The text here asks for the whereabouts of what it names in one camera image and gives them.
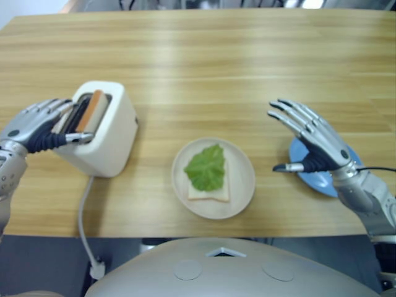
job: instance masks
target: bread slice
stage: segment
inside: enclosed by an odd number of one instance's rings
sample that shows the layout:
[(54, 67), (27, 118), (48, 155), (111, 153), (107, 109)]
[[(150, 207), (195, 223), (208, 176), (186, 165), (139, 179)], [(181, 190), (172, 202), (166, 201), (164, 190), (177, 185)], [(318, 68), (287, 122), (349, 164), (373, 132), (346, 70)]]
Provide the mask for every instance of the bread slice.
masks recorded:
[(108, 105), (106, 95), (101, 90), (94, 91), (75, 131), (95, 133)]
[(229, 202), (230, 201), (230, 189), (229, 189), (229, 174), (228, 174), (228, 164), (227, 161), (224, 163), (224, 181), (223, 187), (214, 191), (199, 191), (192, 185), (189, 180), (188, 184), (188, 199), (189, 200), (203, 200), (203, 199), (213, 199), (220, 202)]

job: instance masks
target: white cable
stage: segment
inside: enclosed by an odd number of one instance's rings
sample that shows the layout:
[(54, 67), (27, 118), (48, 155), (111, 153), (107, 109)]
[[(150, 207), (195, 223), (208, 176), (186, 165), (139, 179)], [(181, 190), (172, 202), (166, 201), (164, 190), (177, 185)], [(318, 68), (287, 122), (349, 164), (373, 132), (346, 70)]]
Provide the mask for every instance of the white cable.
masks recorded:
[(105, 276), (105, 270), (106, 270), (105, 263), (98, 262), (95, 259), (95, 257), (93, 256), (92, 251), (89, 247), (87, 238), (85, 237), (84, 226), (82, 223), (82, 215), (84, 212), (85, 201), (87, 200), (89, 192), (91, 191), (91, 187), (92, 187), (92, 183), (93, 183), (94, 179), (95, 179), (94, 176), (90, 177), (90, 179), (87, 183), (87, 186), (85, 187), (84, 194), (82, 195), (82, 198), (80, 201), (80, 207), (79, 207), (78, 225), (79, 225), (79, 233), (80, 233), (82, 244), (84, 245), (84, 249), (88, 254), (89, 261), (91, 262), (90, 275), (92, 278), (99, 280)]
[(83, 10), (82, 12), (87, 11), (88, 6), (91, 5), (91, 3), (92, 3), (93, 1), (94, 1), (94, 0), (89, 0), (89, 1), (87, 2), (87, 4), (85, 5), (84, 10)]

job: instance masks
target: dark floor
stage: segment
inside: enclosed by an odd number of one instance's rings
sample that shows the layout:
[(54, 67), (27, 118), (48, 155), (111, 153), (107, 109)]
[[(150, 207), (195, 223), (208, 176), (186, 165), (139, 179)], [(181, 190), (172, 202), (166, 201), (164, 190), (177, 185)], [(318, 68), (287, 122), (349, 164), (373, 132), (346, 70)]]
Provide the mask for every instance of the dark floor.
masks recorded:
[[(310, 258), (381, 292), (379, 264), (367, 236), (321, 238), (256, 238)], [(93, 253), (108, 272), (139, 253), (140, 239), (89, 239)], [(78, 297), (88, 257), (77, 238), (5, 236), (0, 244), (0, 296), (30, 290), (55, 291)]]

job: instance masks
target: power cord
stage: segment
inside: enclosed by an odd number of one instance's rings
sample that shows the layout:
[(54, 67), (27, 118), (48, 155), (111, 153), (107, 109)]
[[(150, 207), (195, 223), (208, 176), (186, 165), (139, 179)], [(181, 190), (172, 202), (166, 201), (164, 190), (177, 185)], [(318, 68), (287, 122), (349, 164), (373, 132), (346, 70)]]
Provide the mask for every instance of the power cord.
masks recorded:
[(362, 170), (387, 170), (387, 171), (396, 172), (396, 168), (378, 167), (378, 166), (362, 167), (362, 168), (357, 168), (356, 170), (357, 170), (357, 171), (362, 171)]
[(84, 226), (82, 223), (82, 214), (84, 212), (85, 201), (87, 200), (89, 192), (91, 191), (91, 187), (92, 187), (92, 183), (93, 183), (94, 179), (95, 179), (94, 176), (90, 177), (90, 179), (87, 183), (87, 186), (85, 187), (84, 194), (82, 195), (82, 198), (80, 201), (80, 207), (79, 207), (78, 225), (79, 225), (79, 233), (80, 233), (82, 244), (84, 245), (84, 249), (88, 254), (89, 261), (91, 262), (91, 268), (90, 268), (89, 274), (92, 278), (99, 280), (105, 276), (106, 265), (104, 262), (97, 261), (95, 259), (95, 257), (93, 256), (92, 251), (89, 247), (87, 238), (85, 237)]

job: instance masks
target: black cable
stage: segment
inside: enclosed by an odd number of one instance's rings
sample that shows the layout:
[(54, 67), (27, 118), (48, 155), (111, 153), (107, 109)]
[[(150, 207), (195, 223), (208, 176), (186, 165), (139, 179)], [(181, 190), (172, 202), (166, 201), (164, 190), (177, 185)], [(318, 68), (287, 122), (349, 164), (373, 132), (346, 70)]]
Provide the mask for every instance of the black cable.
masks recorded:
[(396, 168), (378, 167), (378, 166), (357, 168), (356, 170), (358, 170), (358, 171), (362, 171), (362, 170), (387, 170), (387, 171), (396, 172)]
[(130, 11), (132, 10), (132, 6), (134, 5), (134, 3), (135, 3), (135, 0), (132, 0), (131, 3), (130, 3), (130, 5), (129, 5), (129, 10), (130, 10)]

